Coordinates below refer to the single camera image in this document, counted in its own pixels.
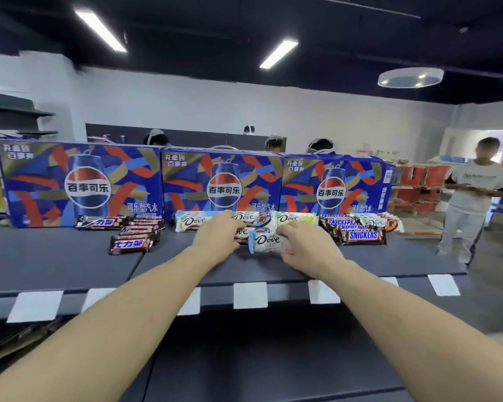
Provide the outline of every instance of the pepsi box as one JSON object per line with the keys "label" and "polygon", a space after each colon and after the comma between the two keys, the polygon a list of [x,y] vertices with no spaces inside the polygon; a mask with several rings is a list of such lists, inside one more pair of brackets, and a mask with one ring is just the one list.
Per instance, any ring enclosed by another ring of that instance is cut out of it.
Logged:
{"label": "pepsi box", "polygon": [[71,227],[81,216],[160,216],[160,161],[160,147],[0,139],[15,227]]}
{"label": "pepsi box", "polygon": [[164,217],[177,210],[276,210],[282,157],[219,148],[165,148]]}
{"label": "pepsi box", "polygon": [[345,155],[347,197],[342,208],[354,213],[382,213],[387,209],[396,166],[376,156]]}
{"label": "pepsi box", "polygon": [[282,154],[285,160],[279,200],[282,212],[336,215],[348,194],[344,155]]}

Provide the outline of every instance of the white t-shirt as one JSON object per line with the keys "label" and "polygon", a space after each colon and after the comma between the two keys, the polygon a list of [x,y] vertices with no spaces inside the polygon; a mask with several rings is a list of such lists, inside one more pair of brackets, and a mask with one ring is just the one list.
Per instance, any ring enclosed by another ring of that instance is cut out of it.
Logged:
{"label": "white t-shirt", "polygon": [[[474,161],[455,167],[445,183],[468,184],[476,188],[490,190],[503,189],[503,167],[495,162],[491,165],[477,165]],[[449,206],[468,214],[485,214],[492,203],[489,196],[479,196],[466,190],[455,190],[449,200]]]}

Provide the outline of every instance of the man in white t-shirt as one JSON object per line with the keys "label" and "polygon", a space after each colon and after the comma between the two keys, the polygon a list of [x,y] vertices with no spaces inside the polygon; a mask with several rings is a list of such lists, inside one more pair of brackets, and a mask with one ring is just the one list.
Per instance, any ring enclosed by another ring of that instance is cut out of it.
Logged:
{"label": "man in white t-shirt", "polygon": [[468,269],[473,260],[492,197],[503,196],[503,167],[491,160],[498,148],[497,138],[480,140],[475,150],[476,159],[457,165],[445,181],[445,188],[454,189],[455,193],[445,213],[437,254],[449,253],[457,229],[462,230],[458,260],[463,269]]}

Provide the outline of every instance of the black hair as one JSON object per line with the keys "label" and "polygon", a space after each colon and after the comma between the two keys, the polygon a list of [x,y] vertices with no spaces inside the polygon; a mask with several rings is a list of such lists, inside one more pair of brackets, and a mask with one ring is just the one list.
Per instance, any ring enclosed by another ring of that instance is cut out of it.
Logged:
{"label": "black hair", "polygon": [[496,148],[499,148],[499,145],[501,145],[501,142],[499,141],[499,138],[495,138],[495,137],[486,137],[486,138],[483,138],[482,140],[480,140],[478,143],[477,143],[477,146],[486,146],[486,147],[496,147]]}
{"label": "black hair", "polygon": [[161,130],[151,130],[146,136],[144,136],[144,145],[170,145],[169,138]]}
{"label": "black hair", "polygon": [[308,152],[315,152],[315,151],[320,151],[322,149],[333,149],[334,144],[328,140],[327,138],[319,138],[315,142],[313,142],[310,147],[308,148]]}
{"label": "black hair", "polygon": [[269,138],[265,144],[266,148],[281,148],[283,146],[282,138]]}

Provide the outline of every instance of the ceiling light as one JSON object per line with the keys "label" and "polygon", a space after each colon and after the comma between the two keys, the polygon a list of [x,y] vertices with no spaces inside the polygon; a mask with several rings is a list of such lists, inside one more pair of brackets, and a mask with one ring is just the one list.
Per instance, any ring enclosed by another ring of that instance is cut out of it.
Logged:
{"label": "ceiling light", "polygon": [[273,67],[278,60],[283,58],[286,54],[288,54],[296,45],[298,45],[298,41],[295,40],[283,40],[281,44],[274,50],[274,52],[270,53],[267,59],[261,64],[261,69],[270,69]]}
{"label": "ceiling light", "polygon": [[443,74],[443,70],[437,67],[403,67],[378,76],[378,86],[392,89],[433,86],[443,80]]}
{"label": "ceiling light", "polygon": [[124,46],[112,35],[108,28],[102,23],[97,14],[92,11],[74,10],[77,15],[91,28],[103,41],[105,41],[116,52],[127,52]]}

